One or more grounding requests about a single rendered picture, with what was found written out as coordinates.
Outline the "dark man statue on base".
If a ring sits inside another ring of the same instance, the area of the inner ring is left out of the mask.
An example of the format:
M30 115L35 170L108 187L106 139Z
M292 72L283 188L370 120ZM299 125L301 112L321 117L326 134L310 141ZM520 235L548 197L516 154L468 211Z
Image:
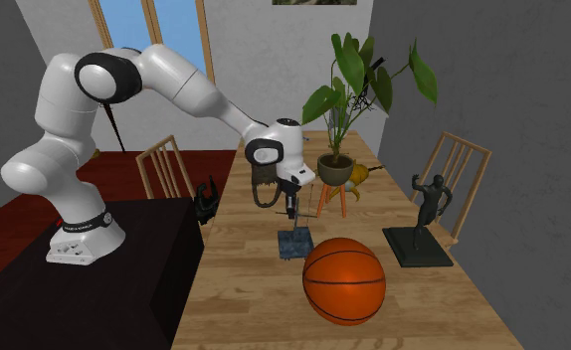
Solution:
M434 176L430 185L419 185L419 175L412 176L412 188L422 192L424 201L419 209L415 227L383 228L383 234L400 267L453 266L453 261L427 229L452 202L453 194L445 186L442 175Z

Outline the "wooden dining table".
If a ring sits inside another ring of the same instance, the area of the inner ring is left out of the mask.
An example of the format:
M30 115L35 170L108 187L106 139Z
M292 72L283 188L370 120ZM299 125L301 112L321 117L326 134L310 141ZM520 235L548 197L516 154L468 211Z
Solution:
M386 275L378 313L339 326L312 309L303 260L279 256L278 233L292 226L285 206L255 205L250 164L237 153L172 350L523 350L459 265L398 264L383 232L413 226L417 207L358 133L342 148L372 174L356 195L327 205L320 182L303 187L300 221L315 243L347 237L377 256Z

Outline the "wooden slat-back chair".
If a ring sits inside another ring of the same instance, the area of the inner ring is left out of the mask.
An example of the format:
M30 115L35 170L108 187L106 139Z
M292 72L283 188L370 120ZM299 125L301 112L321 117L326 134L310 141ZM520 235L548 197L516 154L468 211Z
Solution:
M469 161L473 158L475 153L481 155L481 160L477 167L476 174L474 175L474 179L470 184L469 190L465 194L465 200L460 205L460 212L456 221L453 223L452 229L440 239L441 246L446 250L458 242L460 232L464 226L464 222L471 209L476 192L492 155L492 152L484 147L443 131L424 167L423 174L416 179L417 185L424 185L432 166L440 154L442 146L448 140L452 142L452 145L447 158L444 160L440 175L444 177L444 185L448 187L451 192L456 190L459 180L462 178Z
M182 193L179 189L176 175L174 174L173 166L168 155L167 145L171 146L171 151L177 161L179 171L184 179L184 183L193 199L196 196L195 189L192 185L188 175L185 163L181 157L178 145L173 135L168 135L161 141L149 147L135 157L137 168L141 177L141 181L148 199L154 199L154 193L149 180L149 175L144 163L146 158L150 158L154 166L154 170L158 177L162 191L166 198L181 198Z

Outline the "wooden framed window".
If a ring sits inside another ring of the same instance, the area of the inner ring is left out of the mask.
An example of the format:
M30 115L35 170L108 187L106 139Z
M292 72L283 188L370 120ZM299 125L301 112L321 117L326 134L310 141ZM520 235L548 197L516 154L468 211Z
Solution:
M163 44L214 78L204 0L88 0L105 48Z

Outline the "green potted plant on stool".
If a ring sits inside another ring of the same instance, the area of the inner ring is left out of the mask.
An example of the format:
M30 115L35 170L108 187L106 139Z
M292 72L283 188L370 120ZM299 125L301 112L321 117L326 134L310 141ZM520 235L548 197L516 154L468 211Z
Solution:
M373 37L360 43L351 34L333 34L331 45L334 59L330 82L308 98L301 121L309 124L322 117L327 126L329 151L317 159L317 174L322 181L317 210L339 196L341 210L345 211L345 194L356 186L351 181L355 160L342 151L342 142L353 122L374 102L379 102L384 111L391 109L394 77L383 67L384 60L374 57Z

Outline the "yellow figure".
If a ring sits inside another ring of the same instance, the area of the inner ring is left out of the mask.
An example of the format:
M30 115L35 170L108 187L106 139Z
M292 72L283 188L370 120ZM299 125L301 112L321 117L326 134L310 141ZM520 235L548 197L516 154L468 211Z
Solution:
M368 168L365 165L354 163L352 173L344 184L344 190L353 193L356 197L356 201L359 201L360 194L357 187L369 177L371 171L382 168L384 168L384 165Z

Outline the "orange basketball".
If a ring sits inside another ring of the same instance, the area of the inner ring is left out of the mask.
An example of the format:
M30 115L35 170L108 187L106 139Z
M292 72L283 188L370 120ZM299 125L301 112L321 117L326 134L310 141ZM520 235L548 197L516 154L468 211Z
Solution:
M374 253L348 238L318 244L306 257L302 286L316 313L342 326L371 319L386 293L383 267Z

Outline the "dark robot stand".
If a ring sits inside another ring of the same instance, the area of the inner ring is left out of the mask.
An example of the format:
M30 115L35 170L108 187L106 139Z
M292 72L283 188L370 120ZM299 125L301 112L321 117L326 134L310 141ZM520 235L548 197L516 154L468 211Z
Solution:
M108 203L123 244L46 262L56 226L0 272L0 350L170 350L204 245L189 198Z

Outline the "wall picture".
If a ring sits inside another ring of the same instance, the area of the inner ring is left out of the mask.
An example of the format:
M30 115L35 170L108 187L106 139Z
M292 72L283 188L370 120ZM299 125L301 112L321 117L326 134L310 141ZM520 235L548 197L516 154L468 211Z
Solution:
M354 6L358 0L272 0L272 5L335 5Z

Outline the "black hand-shaped figure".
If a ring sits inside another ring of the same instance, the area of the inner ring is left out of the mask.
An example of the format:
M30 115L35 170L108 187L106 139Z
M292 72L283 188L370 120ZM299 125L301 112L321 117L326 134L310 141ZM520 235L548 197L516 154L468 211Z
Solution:
M194 198L194 206L196 211L197 220L201 225L206 225L208 221L216 216L220 197L218 194L217 186L212 176L209 176L211 196L206 197L204 191L207 189L205 183L201 183L196 190Z

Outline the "brown woven bag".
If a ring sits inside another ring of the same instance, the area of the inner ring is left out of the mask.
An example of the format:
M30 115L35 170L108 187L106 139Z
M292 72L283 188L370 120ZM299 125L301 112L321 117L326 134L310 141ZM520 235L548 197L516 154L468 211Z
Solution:
M259 200L258 186L276 184L277 188L273 199L268 203L262 203ZM255 204L260 208L272 207L280 197L281 182L277 174L277 166L271 165L252 165L252 193Z

